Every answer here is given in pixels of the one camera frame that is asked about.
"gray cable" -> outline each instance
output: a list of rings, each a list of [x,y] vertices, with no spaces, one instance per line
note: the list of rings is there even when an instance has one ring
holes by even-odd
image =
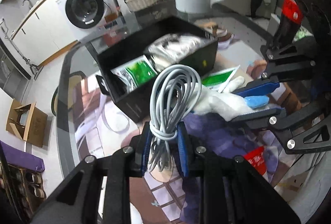
[[[188,102],[193,97],[193,91],[198,84],[197,94],[188,107]],[[153,133],[151,154],[148,171],[154,170],[156,165],[159,171],[165,167],[171,169],[171,155],[168,141],[176,139],[177,124],[193,109],[201,94],[201,79],[199,74],[191,67],[185,65],[172,65],[163,70],[156,78],[150,100],[150,130]],[[173,91],[177,91],[177,102],[173,108]]]

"black storage box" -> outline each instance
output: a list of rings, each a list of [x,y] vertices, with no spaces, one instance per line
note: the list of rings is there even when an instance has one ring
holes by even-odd
[[[111,96],[115,105],[136,123],[149,115],[150,96],[156,77],[134,91],[126,93],[122,86],[123,82],[111,70],[143,55],[147,46],[168,33],[191,33],[203,38],[212,38],[209,44],[179,62],[194,68],[201,76],[211,71],[215,63],[217,39],[203,29],[177,17],[166,18],[133,33],[97,57],[103,76],[103,79],[97,76],[101,92]]]

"red packet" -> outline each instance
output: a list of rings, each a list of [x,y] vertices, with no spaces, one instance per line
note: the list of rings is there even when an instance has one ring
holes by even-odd
[[[260,175],[264,175],[267,171],[267,167],[264,163],[263,151],[264,147],[260,146],[244,156],[244,158],[259,172]]]

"white glove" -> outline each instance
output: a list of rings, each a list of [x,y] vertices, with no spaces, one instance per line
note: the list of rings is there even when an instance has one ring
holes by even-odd
[[[194,88],[187,107],[189,107],[194,100],[197,88],[198,85]],[[218,93],[202,86],[200,98],[193,107],[192,112],[197,115],[218,113],[225,121],[230,121],[237,116],[252,113],[253,109],[246,105],[243,97],[231,93]]]
[[[245,83],[245,78],[238,76],[235,79],[231,80],[229,84],[223,89],[222,93],[231,93],[237,88],[240,88]]]

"white cabinet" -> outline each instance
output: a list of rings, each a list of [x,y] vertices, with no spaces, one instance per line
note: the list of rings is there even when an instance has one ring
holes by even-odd
[[[22,28],[29,39],[31,50],[34,51],[34,59],[37,65],[59,50],[36,13],[29,17]]]
[[[35,13],[23,24],[13,41],[23,55],[36,65],[59,50],[49,31]]]
[[[46,0],[36,10],[36,14],[52,36],[59,49],[74,42],[76,38],[68,27],[66,18],[61,14],[56,0]]]
[[[42,2],[13,38],[23,55],[36,65],[75,40],[56,0]]]
[[[37,62],[34,62],[34,60],[31,58],[33,56],[34,51],[31,50],[29,37],[27,36],[27,32],[23,29],[23,27],[16,33],[15,37],[13,38],[14,44],[17,46],[17,48],[22,52],[22,54],[27,58],[31,60],[31,63],[37,64]]]

